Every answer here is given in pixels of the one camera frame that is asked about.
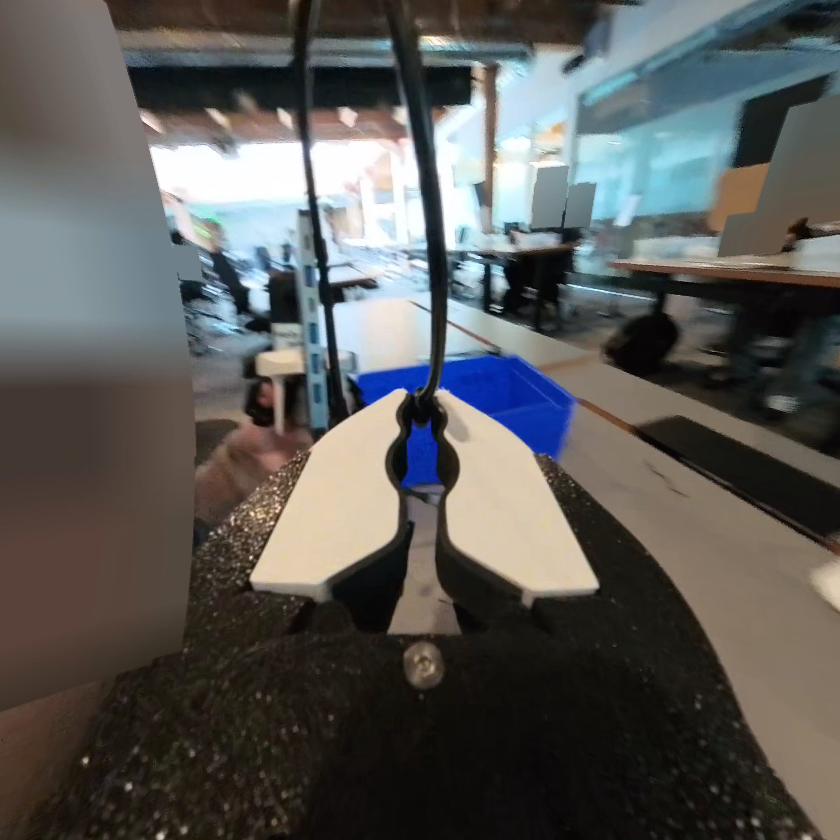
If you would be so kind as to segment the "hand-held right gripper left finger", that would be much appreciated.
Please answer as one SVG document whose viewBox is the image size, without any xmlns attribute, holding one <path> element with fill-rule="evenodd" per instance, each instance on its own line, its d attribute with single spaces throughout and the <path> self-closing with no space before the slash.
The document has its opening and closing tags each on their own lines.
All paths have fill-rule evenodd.
<svg viewBox="0 0 840 840">
<path fill-rule="evenodd" d="M 336 602 L 360 631 L 387 632 L 414 531 L 403 492 L 412 407 L 398 388 L 311 447 L 249 576 L 254 591 Z"/>
</svg>

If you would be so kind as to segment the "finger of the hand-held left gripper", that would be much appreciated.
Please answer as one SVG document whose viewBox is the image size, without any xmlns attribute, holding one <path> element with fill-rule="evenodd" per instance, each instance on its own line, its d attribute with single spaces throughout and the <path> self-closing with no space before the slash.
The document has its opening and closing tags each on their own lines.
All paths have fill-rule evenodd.
<svg viewBox="0 0 840 840">
<path fill-rule="evenodd" d="M 346 350 L 339 351 L 339 366 L 342 373 L 355 375 L 359 369 L 359 357 Z M 255 373 L 261 377 L 275 378 L 305 375 L 307 365 L 302 350 L 270 350 L 255 357 Z"/>
</svg>

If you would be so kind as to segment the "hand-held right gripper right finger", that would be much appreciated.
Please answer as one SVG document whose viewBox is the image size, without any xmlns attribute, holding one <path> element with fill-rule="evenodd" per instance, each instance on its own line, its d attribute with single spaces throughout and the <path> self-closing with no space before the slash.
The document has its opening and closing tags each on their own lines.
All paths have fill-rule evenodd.
<svg viewBox="0 0 840 840">
<path fill-rule="evenodd" d="M 600 582 L 537 456 L 497 420 L 435 394 L 435 568 L 461 631 L 528 620 L 545 602 L 595 595 Z"/>
</svg>

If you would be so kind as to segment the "blue plastic bin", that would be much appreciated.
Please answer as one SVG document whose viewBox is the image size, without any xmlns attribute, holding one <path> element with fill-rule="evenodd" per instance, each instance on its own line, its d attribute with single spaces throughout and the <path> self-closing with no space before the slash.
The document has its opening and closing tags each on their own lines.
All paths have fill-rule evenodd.
<svg viewBox="0 0 840 840">
<path fill-rule="evenodd" d="M 359 374 L 356 382 L 370 405 L 395 389 L 415 392 L 426 384 L 428 364 Z M 561 455 L 576 400 L 563 387 L 515 355 L 451 358 L 440 389 L 489 415 L 517 435 L 536 455 Z M 439 485 L 437 445 L 430 427 L 415 428 L 407 440 L 403 487 Z"/>
</svg>

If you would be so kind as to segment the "person's left forearm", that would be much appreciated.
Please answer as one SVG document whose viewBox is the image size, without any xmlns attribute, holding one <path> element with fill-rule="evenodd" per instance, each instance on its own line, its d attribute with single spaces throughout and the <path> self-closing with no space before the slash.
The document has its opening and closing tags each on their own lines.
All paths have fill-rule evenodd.
<svg viewBox="0 0 840 840">
<path fill-rule="evenodd" d="M 213 529 L 279 469 L 312 445 L 305 427 L 279 434 L 252 421 L 227 434 L 196 468 L 194 518 Z"/>
</svg>

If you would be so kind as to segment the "black bag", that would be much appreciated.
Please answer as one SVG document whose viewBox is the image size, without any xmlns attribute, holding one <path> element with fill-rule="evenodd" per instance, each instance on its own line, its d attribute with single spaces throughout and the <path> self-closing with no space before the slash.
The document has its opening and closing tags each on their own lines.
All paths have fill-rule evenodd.
<svg viewBox="0 0 840 840">
<path fill-rule="evenodd" d="M 616 368 L 636 377 L 656 373 L 679 339 L 676 322 L 663 311 L 653 311 L 626 322 L 602 347 Z"/>
</svg>

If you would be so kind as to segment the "wooden office desk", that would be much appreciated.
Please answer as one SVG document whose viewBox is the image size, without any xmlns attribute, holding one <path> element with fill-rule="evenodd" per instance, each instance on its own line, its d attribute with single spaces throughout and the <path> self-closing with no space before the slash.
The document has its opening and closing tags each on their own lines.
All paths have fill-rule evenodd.
<svg viewBox="0 0 840 840">
<path fill-rule="evenodd" d="M 466 261 L 481 266 L 479 305 L 485 314 L 496 314 L 503 319 L 517 317 L 522 306 L 531 301 L 530 330 L 544 334 L 543 310 L 554 308 L 554 322 L 561 325 L 562 287 L 574 272 L 574 257 L 581 245 L 581 231 L 575 229 L 560 242 L 550 245 L 511 245 L 498 247 L 457 246 L 448 252 L 450 262 L 456 266 Z M 493 270 L 501 269 L 507 289 L 500 302 L 492 290 Z"/>
<path fill-rule="evenodd" d="M 735 305 L 734 320 L 717 347 L 721 367 L 706 372 L 707 385 L 749 384 L 760 375 L 769 351 L 759 341 L 782 339 L 774 352 L 776 376 L 768 384 L 776 395 L 798 396 L 823 371 L 821 362 L 838 316 L 838 267 L 797 268 L 778 255 L 772 264 L 755 260 L 617 259 L 610 263 L 622 288 L 656 295 L 652 321 L 664 324 L 671 296 Z"/>
</svg>

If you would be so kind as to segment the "white object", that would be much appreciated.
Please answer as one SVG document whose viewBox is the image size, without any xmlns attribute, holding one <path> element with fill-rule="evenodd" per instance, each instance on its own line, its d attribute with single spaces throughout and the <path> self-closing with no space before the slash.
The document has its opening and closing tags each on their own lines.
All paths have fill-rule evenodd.
<svg viewBox="0 0 840 840">
<path fill-rule="evenodd" d="M 816 594 L 836 613 L 840 611 L 840 562 L 835 559 L 811 572 L 810 580 Z"/>
</svg>

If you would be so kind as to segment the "brown cardboard sheet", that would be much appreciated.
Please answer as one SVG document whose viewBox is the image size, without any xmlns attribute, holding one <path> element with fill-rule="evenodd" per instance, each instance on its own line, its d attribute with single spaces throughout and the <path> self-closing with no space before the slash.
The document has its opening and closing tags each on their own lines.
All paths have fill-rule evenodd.
<svg viewBox="0 0 840 840">
<path fill-rule="evenodd" d="M 770 163 L 731 167 L 719 177 L 707 215 L 708 229 L 720 235 L 731 215 L 755 211 Z"/>
</svg>

